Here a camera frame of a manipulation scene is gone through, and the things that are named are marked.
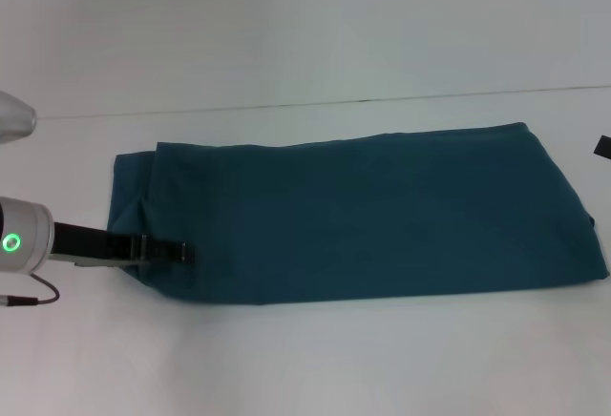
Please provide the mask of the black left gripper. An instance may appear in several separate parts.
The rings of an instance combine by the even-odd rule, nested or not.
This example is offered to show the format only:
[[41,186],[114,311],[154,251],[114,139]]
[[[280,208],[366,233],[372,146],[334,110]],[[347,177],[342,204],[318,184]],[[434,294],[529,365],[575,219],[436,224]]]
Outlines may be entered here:
[[56,222],[50,260],[88,268],[132,266],[145,261],[192,264],[195,251],[182,241],[146,240],[142,235],[119,234]]

